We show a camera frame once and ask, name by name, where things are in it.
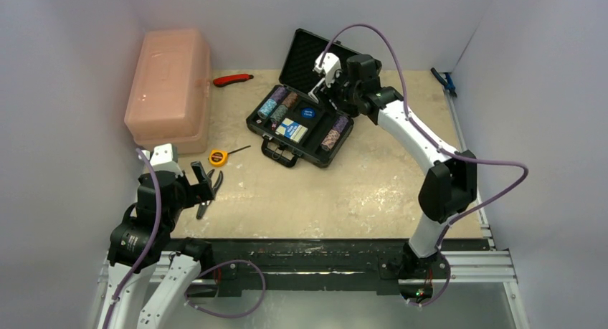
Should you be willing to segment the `blue Texas Hold'em card box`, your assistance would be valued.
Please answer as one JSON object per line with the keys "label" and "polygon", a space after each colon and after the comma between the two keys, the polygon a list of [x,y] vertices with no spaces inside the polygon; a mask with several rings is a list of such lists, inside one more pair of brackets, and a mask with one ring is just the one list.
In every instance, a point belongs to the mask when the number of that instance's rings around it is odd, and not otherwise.
{"label": "blue Texas Hold'em card box", "polygon": [[275,133],[294,143],[300,143],[308,132],[308,128],[289,118],[285,118],[276,128]]}

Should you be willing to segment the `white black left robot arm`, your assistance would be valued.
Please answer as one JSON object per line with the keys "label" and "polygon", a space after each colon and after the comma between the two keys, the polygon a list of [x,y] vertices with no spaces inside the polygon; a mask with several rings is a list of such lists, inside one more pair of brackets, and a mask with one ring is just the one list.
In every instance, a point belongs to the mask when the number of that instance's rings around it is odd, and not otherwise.
{"label": "white black left robot arm", "polygon": [[190,283],[207,277],[214,268],[210,243],[183,239],[164,278],[145,298],[181,212],[214,199],[214,192],[198,162],[191,165],[198,182],[189,183],[174,145],[137,153],[148,171],[138,179],[136,202],[110,235],[108,284],[99,328],[164,328]]}

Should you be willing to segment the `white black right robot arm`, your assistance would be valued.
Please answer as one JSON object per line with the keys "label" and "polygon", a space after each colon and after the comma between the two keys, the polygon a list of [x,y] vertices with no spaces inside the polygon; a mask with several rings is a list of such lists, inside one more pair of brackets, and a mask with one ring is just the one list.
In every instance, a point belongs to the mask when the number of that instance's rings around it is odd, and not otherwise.
{"label": "white black right robot arm", "polygon": [[441,140],[409,108],[404,93],[383,86],[381,62],[357,54],[345,62],[321,53],[314,70],[322,80],[318,93],[340,109],[354,107],[406,149],[424,173],[418,202],[422,218],[407,244],[404,271],[413,277],[426,272],[449,226],[477,198],[477,166],[471,151],[459,152]]}

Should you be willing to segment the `orange blue poker chip roll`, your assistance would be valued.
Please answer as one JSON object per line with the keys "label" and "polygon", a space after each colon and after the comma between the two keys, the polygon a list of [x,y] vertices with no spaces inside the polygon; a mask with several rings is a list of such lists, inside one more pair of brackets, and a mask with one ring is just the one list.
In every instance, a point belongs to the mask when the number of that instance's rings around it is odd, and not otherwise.
{"label": "orange blue poker chip roll", "polygon": [[338,132],[337,130],[331,129],[327,136],[323,139],[322,143],[321,143],[321,148],[324,151],[331,151],[335,145],[337,144],[338,140],[341,137],[341,133]]}

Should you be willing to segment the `purple black poker chip roll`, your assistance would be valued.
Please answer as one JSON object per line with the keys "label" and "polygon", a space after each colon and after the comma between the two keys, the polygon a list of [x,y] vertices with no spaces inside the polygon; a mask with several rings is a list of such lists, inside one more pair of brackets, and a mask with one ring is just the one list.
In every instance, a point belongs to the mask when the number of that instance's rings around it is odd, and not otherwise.
{"label": "purple black poker chip roll", "polygon": [[349,124],[349,119],[346,116],[339,116],[336,122],[333,124],[332,130],[341,134]]}

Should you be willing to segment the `blue small blind button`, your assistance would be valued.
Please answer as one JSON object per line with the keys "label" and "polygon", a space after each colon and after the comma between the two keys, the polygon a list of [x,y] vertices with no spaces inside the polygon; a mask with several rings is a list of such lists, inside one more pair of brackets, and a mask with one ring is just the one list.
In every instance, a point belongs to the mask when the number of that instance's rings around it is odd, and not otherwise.
{"label": "blue small blind button", "polygon": [[301,116],[306,119],[313,119],[316,116],[316,112],[312,108],[303,108],[301,110]]}

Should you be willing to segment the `blue backed playing card deck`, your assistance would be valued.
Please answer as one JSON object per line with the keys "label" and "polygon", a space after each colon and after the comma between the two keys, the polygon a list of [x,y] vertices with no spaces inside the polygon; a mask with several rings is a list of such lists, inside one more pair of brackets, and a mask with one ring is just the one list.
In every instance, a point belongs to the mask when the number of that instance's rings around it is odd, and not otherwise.
{"label": "blue backed playing card deck", "polygon": [[308,92],[308,96],[313,102],[317,104],[320,104],[322,101],[327,100],[328,96],[326,94],[325,79],[320,79]]}

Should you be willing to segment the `black poker set case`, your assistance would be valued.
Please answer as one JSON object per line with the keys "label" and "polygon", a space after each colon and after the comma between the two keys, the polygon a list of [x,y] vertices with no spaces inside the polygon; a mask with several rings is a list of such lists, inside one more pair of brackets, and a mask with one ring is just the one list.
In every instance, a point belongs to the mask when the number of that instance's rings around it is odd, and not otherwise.
{"label": "black poker set case", "polygon": [[[262,153],[267,158],[287,168],[292,168],[300,159],[312,163],[319,168],[329,166],[354,126],[354,118],[342,113],[340,110],[335,110],[328,100],[317,104],[308,96],[308,92],[322,79],[314,70],[314,63],[321,53],[333,53],[341,62],[345,62],[349,57],[361,54],[342,46],[340,43],[333,43],[331,47],[328,47],[327,43],[328,40],[326,38],[304,29],[297,29],[285,58],[278,84],[271,89],[246,119],[247,128],[263,139],[261,145]],[[289,90],[289,93],[296,92],[298,94],[296,103],[288,110],[283,120],[289,118],[308,128],[308,132],[300,143],[294,143],[276,134],[276,129],[273,130],[271,128],[271,115],[266,119],[262,119],[257,114],[262,104],[270,98],[271,94],[278,87],[285,87]],[[314,109],[316,116],[313,119],[303,118],[301,116],[303,108]],[[349,124],[341,133],[341,137],[335,147],[331,151],[324,151],[320,145],[339,116],[346,116],[349,119]],[[262,124],[258,125],[256,123],[257,119],[262,120]]]}

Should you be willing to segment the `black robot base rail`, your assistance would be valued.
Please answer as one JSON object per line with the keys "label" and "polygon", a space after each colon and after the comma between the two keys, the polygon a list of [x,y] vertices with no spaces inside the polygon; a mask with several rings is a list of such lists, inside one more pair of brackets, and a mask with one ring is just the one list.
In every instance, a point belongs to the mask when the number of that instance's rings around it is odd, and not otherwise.
{"label": "black robot base rail", "polygon": [[428,298],[446,278],[450,254],[489,252],[481,239],[448,239],[442,256],[421,262],[406,253],[405,239],[172,239],[167,252],[203,250],[192,297],[239,297],[245,290],[375,292]]}

